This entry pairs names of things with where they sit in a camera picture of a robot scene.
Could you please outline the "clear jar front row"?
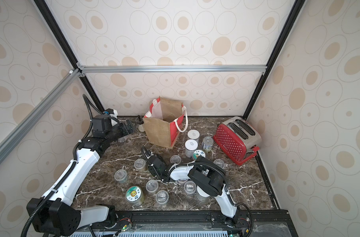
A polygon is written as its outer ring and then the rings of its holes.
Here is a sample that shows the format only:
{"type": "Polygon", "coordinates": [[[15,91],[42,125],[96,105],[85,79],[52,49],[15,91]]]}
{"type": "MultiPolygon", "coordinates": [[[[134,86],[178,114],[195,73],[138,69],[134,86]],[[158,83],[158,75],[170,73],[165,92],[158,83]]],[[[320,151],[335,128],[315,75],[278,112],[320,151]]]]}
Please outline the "clear jar front row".
{"type": "Polygon", "coordinates": [[[193,195],[197,191],[197,185],[193,181],[189,180],[184,183],[184,191],[187,195],[193,195]]]}

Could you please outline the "burlap canvas bag red lining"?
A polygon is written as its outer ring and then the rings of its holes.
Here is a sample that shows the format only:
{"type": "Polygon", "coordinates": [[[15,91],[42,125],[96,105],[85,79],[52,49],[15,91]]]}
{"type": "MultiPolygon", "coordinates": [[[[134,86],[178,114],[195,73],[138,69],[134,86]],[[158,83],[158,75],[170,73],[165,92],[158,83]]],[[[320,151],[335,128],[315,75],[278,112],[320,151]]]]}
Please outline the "burlap canvas bag red lining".
{"type": "Polygon", "coordinates": [[[151,144],[171,149],[178,136],[187,130],[186,107],[181,101],[154,99],[143,117],[143,127],[151,144]]]}

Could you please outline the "white lid purple jar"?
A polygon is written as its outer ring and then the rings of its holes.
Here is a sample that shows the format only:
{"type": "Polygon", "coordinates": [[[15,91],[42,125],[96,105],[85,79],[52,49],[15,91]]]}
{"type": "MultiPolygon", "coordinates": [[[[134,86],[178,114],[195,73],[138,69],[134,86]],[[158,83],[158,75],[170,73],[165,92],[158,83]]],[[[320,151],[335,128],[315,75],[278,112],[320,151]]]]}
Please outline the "white lid purple jar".
{"type": "Polygon", "coordinates": [[[209,200],[210,195],[203,191],[199,186],[197,187],[196,197],[200,202],[206,202],[209,200]]]}

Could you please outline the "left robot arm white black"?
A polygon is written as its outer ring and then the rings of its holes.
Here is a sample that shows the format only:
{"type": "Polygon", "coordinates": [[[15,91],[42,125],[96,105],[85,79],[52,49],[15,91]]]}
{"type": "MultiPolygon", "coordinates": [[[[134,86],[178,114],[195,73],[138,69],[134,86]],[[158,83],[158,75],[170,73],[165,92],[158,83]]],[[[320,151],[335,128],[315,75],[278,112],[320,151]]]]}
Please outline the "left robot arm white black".
{"type": "Polygon", "coordinates": [[[90,125],[82,139],[72,150],[73,158],[54,185],[41,198],[32,198],[27,204],[29,219],[21,236],[25,237],[33,226],[39,233],[68,237],[78,229],[100,223],[107,229],[117,223],[113,205],[98,204],[75,209],[71,205],[75,195],[92,167],[110,145],[135,132],[130,120],[117,119],[117,111],[107,109],[93,116],[95,109],[86,95],[83,99],[90,117],[90,125]]]}

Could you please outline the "large white lid canister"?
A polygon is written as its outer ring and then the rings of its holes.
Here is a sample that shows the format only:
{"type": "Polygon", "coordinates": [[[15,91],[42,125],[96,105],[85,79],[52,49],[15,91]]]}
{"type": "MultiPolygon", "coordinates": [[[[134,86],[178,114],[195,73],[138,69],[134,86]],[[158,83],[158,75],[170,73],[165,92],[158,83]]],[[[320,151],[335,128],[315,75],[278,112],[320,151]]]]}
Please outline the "large white lid canister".
{"type": "Polygon", "coordinates": [[[187,137],[188,139],[195,140],[197,143],[199,143],[200,133],[199,131],[192,129],[188,131],[187,137]]]}

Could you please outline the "yellow green lid jar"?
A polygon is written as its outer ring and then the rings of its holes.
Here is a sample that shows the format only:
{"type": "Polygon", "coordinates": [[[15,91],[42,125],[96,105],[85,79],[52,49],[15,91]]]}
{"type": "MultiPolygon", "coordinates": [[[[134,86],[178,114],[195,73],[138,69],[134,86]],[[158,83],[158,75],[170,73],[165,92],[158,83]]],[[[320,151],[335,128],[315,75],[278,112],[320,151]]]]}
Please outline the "yellow green lid jar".
{"type": "Polygon", "coordinates": [[[140,206],[144,203],[145,196],[143,190],[139,186],[131,186],[127,189],[125,198],[132,206],[140,206]]]}

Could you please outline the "white purple label can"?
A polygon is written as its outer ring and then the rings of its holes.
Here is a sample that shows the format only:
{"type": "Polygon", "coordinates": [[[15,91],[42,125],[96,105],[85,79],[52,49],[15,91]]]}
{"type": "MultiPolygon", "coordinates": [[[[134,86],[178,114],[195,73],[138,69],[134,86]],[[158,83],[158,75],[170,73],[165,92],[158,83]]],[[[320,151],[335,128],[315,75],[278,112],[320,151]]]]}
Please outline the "white purple label can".
{"type": "Polygon", "coordinates": [[[185,156],[188,158],[193,157],[193,153],[198,149],[198,142],[194,139],[188,139],[185,142],[185,156]]]}

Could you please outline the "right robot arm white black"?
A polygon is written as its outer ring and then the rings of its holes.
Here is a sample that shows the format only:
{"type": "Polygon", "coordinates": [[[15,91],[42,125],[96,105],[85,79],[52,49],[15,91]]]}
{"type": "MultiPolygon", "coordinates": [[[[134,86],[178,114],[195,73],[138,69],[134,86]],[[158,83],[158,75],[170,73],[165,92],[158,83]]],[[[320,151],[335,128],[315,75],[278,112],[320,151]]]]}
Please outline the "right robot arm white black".
{"type": "Polygon", "coordinates": [[[221,213],[226,217],[230,226],[234,226],[241,219],[241,206],[245,207],[248,212],[246,221],[250,227],[253,226],[252,213],[248,206],[244,203],[234,203],[232,200],[226,173],[221,167],[205,157],[198,157],[195,161],[187,164],[168,165],[162,156],[153,153],[144,146],[141,147],[141,153],[154,178],[163,183],[189,179],[205,194],[215,198],[221,213]]]}

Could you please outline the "orange label seed jar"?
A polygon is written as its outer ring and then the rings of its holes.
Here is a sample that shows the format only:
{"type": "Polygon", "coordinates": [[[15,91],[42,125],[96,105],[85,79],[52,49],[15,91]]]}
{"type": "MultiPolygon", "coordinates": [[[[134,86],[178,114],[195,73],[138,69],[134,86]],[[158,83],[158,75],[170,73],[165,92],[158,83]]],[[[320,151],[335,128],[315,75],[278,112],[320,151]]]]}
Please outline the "orange label seed jar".
{"type": "Polygon", "coordinates": [[[196,150],[193,152],[193,159],[196,160],[198,157],[206,158],[206,154],[203,150],[196,150]]]}

